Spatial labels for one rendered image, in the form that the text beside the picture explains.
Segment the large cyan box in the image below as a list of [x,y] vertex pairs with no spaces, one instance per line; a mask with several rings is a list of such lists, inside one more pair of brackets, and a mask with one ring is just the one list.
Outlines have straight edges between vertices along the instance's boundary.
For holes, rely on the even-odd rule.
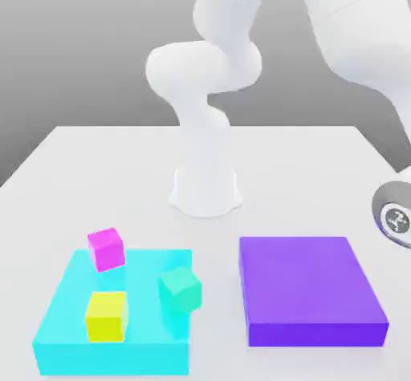
[[[90,254],[77,249],[55,291],[32,346],[41,375],[187,375],[187,314],[161,303],[158,278],[192,265],[189,249],[129,249],[124,266],[96,271]],[[128,326],[123,342],[91,343],[85,313],[93,292],[124,291]]]

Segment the large purple box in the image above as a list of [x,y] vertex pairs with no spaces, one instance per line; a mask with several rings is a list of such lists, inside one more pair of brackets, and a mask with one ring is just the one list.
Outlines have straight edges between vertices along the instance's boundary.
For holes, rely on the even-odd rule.
[[381,347],[389,320],[345,237],[241,237],[251,347]]

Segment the small yellow cube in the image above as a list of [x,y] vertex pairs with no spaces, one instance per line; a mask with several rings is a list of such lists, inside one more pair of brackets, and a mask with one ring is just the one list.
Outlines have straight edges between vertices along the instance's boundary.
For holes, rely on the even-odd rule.
[[92,292],[85,313],[89,342],[123,342],[128,328],[128,296],[124,291]]

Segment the small teal cube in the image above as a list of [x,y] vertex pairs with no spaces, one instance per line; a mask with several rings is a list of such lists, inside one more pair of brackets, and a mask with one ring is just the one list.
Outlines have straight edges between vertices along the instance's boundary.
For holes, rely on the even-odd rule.
[[185,266],[165,271],[158,278],[161,301],[173,314],[189,314],[201,307],[202,283]]

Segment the small magenta cube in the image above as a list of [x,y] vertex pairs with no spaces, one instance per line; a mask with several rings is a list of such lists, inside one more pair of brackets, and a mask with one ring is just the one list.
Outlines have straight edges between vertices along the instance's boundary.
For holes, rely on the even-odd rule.
[[87,241],[93,264],[98,273],[125,264],[124,243],[115,228],[89,233]]

